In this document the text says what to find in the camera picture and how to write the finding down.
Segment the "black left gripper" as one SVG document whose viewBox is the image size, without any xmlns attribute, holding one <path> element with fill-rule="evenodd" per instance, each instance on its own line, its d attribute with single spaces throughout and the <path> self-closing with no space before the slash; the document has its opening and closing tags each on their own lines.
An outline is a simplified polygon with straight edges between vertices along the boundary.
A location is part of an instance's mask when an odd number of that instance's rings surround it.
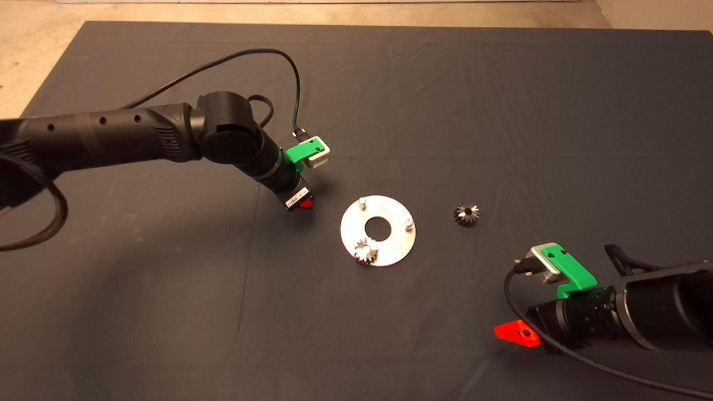
<svg viewBox="0 0 713 401">
<path fill-rule="evenodd" d="M 310 186 L 287 153 L 268 136 L 261 137 L 254 157 L 245 163 L 245 173 L 269 189 L 289 211 L 314 206 Z"/>
</svg>

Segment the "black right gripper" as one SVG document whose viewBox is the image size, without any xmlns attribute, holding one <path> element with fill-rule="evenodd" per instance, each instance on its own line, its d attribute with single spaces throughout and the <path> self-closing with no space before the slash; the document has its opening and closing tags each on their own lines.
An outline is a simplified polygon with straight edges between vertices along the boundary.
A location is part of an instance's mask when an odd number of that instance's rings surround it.
<svg viewBox="0 0 713 401">
<path fill-rule="evenodd" d="M 626 348 L 627 331 L 617 314 L 614 287 L 576 292 L 567 299 L 550 300 L 527 309 L 526 317 L 568 349 Z M 526 348 L 540 347 L 538 334 L 523 320 L 494 327 L 503 341 Z"/>
</svg>

